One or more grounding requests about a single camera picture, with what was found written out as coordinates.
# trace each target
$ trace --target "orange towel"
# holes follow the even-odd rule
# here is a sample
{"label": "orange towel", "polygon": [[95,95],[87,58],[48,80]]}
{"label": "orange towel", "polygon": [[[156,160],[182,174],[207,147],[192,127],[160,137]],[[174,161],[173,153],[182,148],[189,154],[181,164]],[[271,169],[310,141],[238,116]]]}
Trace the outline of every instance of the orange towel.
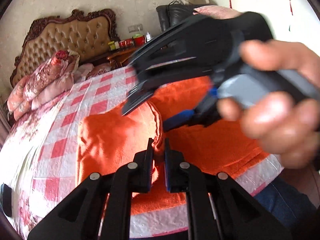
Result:
{"label": "orange towel", "polygon": [[[206,94],[206,77],[184,80],[160,88],[155,95],[126,117],[121,106],[108,113],[92,115],[79,125],[76,183],[92,172],[109,174],[145,150],[148,138],[155,138],[156,163],[151,192],[132,200],[132,214],[174,207],[185,203],[184,194],[169,194],[165,189],[161,120],[185,109],[192,109]],[[180,127],[165,134],[171,148],[181,151],[185,160],[202,171],[224,171],[233,178],[263,160],[268,154],[254,140],[245,137],[238,122],[219,121],[210,127]]]}

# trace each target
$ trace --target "pink cushion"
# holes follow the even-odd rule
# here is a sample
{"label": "pink cushion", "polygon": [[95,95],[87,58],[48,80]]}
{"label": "pink cushion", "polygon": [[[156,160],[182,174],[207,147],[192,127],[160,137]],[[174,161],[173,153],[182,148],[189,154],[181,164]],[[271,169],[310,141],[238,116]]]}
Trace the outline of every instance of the pink cushion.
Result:
{"label": "pink cushion", "polygon": [[70,90],[74,84],[73,74],[64,73],[48,85],[42,92],[32,100],[31,109],[36,110],[46,102],[54,99],[64,91]]}
{"label": "pink cushion", "polygon": [[31,102],[24,100],[18,108],[13,111],[13,117],[17,121],[22,117],[26,112],[31,110]]}
{"label": "pink cushion", "polygon": [[8,101],[7,106],[9,112],[12,114],[12,112],[17,109],[17,107],[23,102],[23,89],[26,85],[26,82],[28,80],[29,76],[24,76],[14,87],[12,90]]}
{"label": "pink cushion", "polygon": [[46,86],[61,77],[65,72],[72,72],[76,65],[74,60],[75,56],[69,56],[68,51],[57,51],[30,75],[24,87],[23,98],[31,101],[39,95]]}
{"label": "pink cushion", "polygon": [[205,5],[195,8],[195,11],[203,15],[211,16],[215,19],[230,19],[241,15],[241,12],[218,5]]}

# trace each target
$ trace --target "hand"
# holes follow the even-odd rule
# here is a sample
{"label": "hand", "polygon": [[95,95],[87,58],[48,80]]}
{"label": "hand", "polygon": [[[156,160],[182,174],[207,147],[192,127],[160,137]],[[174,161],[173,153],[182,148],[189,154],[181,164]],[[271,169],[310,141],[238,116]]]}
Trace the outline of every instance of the hand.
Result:
{"label": "hand", "polygon": [[[320,57],[302,43],[270,40],[245,41],[240,46],[244,62],[259,70],[295,69],[320,87]],[[257,139],[264,151],[279,154],[284,167],[300,168],[320,149],[320,103],[306,99],[294,106],[285,92],[267,95],[243,113],[231,98],[218,102],[220,115],[229,121],[241,117],[243,132]]]}

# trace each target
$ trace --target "electrical outlet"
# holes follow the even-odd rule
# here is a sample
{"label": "electrical outlet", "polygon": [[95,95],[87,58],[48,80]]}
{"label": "electrical outlet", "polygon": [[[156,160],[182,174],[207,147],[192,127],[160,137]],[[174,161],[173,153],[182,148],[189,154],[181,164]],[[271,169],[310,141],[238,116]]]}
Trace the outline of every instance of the electrical outlet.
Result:
{"label": "electrical outlet", "polygon": [[128,27],[128,31],[129,33],[133,33],[133,32],[138,32],[140,29],[140,31],[142,31],[143,27],[142,24],[136,24],[136,25],[131,25]]}

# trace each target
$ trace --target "carved wooden headboard frame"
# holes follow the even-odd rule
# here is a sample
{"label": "carved wooden headboard frame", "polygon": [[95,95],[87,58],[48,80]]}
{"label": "carved wooden headboard frame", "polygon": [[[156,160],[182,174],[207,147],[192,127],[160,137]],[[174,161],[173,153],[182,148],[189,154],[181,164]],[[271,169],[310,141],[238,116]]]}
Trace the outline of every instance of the carved wooden headboard frame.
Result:
{"label": "carved wooden headboard frame", "polygon": [[119,41],[120,39],[116,33],[116,14],[111,9],[104,9],[101,11],[90,12],[90,13],[88,13],[87,16],[84,16],[83,11],[80,11],[78,9],[74,9],[71,13],[71,16],[66,19],[61,19],[60,16],[50,16],[50,17],[40,18],[40,19],[34,20],[33,23],[31,24],[31,27],[30,27],[30,30],[29,30],[27,36],[24,39],[24,42],[22,45],[21,55],[17,56],[15,58],[14,65],[16,68],[13,70],[11,77],[10,77],[10,83],[11,83],[12,87],[13,87],[12,80],[13,80],[14,76],[17,74],[17,68],[18,68],[18,65],[22,59],[26,44],[28,43],[28,41],[31,41],[31,40],[37,38],[49,23],[64,24],[64,23],[68,23],[68,22],[71,22],[74,20],[87,22],[87,21],[90,21],[94,18],[101,17],[101,16],[105,17],[109,22],[109,37],[110,37],[110,39],[114,40],[114,41]]}

